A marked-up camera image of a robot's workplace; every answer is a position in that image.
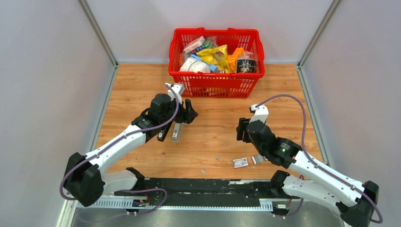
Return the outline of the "grey and black stapler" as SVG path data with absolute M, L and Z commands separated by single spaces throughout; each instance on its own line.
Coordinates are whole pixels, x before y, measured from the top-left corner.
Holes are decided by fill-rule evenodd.
M 172 134 L 172 141 L 178 142 L 183 130 L 183 123 L 175 123 L 174 130 Z

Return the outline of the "red white staple box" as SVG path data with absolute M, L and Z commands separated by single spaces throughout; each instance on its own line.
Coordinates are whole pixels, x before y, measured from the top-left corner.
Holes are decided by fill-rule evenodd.
M 234 159 L 233 165 L 234 169 L 249 166 L 248 160 L 246 157 Z

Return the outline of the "grey staple strip box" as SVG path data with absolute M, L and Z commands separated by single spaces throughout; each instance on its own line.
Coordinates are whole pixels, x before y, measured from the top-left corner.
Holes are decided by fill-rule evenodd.
M 261 155 L 252 156 L 252 162 L 254 165 L 260 164 L 262 162 L 267 161 L 267 158 Z

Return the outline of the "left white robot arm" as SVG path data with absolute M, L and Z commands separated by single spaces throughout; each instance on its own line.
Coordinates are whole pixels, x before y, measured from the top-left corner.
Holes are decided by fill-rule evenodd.
M 176 95 L 157 94 L 140 116 L 118 136 L 84 155 L 76 152 L 69 157 L 60 194 L 66 200 L 77 200 L 85 207 L 101 196 L 127 190 L 133 196 L 144 192 L 142 175 L 132 167 L 121 172 L 108 169 L 127 153 L 157 137 L 163 141 L 173 122 L 190 124 L 198 116 L 191 101 Z

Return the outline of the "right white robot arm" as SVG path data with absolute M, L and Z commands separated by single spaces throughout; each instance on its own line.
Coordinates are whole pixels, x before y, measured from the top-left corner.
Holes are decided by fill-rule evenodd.
M 305 198 L 340 215 L 352 227 L 367 227 L 373 222 L 379 186 L 361 182 L 332 169 L 306 153 L 295 142 L 277 137 L 260 120 L 240 118 L 236 139 L 252 143 L 258 157 L 310 179 L 304 183 L 287 171 L 278 170 L 270 180 L 270 192 L 276 198 L 284 195 Z

